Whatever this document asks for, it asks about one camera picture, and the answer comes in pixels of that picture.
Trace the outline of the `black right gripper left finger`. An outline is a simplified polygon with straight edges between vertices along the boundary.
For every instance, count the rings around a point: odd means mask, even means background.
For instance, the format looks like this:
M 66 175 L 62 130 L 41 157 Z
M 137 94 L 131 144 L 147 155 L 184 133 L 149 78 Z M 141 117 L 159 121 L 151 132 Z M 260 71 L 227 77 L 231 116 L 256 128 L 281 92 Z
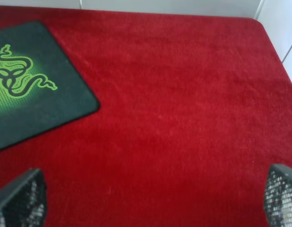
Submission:
M 0 227 L 43 227 L 47 186 L 43 171 L 30 168 L 0 189 Z

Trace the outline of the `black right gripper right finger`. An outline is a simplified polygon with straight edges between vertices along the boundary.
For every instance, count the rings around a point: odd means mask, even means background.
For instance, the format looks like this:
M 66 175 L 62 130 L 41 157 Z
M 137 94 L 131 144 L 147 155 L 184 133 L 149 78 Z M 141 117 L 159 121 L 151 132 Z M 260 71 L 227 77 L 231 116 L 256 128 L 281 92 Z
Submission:
M 265 191 L 264 211 L 271 227 L 292 227 L 292 168 L 272 164 Z

